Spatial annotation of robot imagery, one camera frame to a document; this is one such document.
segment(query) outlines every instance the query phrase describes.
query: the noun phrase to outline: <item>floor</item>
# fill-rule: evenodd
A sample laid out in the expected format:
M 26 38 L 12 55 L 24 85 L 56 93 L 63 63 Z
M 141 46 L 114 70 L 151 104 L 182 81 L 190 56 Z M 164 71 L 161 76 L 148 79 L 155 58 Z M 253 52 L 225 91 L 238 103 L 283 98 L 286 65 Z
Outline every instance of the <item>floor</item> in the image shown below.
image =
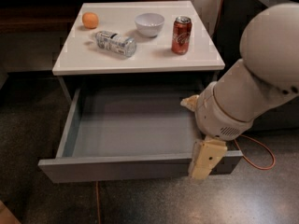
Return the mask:
M 11 76 L 0 91 L 0 200 L 22 223 L 98 223 L 94 183 L 53 184 L 38 169 L 53 158 L 68 105 L 52 76 Z M 102 223 L 298 223 L 299 129 L 250 133 L 275 153 L 259 171 L 242 160 L 231 175 L 100 182 Z M 271 158 L 240 139 L 260 165 Z

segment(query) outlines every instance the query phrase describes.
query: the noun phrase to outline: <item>red soda can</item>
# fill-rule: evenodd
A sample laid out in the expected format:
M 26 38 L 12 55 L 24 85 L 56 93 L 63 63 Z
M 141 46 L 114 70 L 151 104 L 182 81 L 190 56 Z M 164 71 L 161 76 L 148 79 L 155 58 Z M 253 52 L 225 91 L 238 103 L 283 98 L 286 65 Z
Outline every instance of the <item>red soda can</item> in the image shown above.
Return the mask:
M 188 51 L 190 34 L 192 29 L 191 19 L 188 17 L 177 17 L 174 22 L 171 50 L 176 54 L 183 55 Z

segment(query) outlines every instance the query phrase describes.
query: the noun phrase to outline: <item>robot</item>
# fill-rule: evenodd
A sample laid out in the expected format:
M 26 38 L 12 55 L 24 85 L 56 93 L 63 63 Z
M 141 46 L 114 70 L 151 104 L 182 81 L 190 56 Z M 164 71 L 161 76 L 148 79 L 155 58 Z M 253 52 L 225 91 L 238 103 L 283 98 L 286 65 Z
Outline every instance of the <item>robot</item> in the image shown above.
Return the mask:
M 197 126 L 209 143 L 222 142 L 224 147 L 223 142 L 236 139 L 262 113 L 299 95 L 298 27 L 298 4 L 277 5 L 261 12 L 241 37 L 242 58 L 219 81 L 181 102 L 195 113 Z M 203 156 L 203 147 L 201 144 L 193 166 L 199 165 L 196 159 Z

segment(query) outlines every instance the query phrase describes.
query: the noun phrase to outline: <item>drawer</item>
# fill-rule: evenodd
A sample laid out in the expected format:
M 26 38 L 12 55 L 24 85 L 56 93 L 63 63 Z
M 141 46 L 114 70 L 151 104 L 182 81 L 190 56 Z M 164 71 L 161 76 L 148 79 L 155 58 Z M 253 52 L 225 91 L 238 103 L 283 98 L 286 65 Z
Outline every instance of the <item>drawer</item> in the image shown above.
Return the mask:
M 136 76 L 87 77 L 76 90 L 56 158 L 38 164 L 52 182 L 188 175 L 201 134 L 180 100 L 198 81 Z

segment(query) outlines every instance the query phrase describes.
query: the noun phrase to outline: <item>white bowl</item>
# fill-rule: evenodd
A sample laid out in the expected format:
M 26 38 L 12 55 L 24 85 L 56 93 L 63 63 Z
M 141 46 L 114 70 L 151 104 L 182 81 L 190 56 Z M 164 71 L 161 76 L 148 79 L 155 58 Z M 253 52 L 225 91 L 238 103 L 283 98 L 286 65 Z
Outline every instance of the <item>white bowl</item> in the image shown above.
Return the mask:
M 144 13 L 135 17 L 135 24 L 140 34 L 155 37 L 164 26 L 164 16 L 157 13 Z

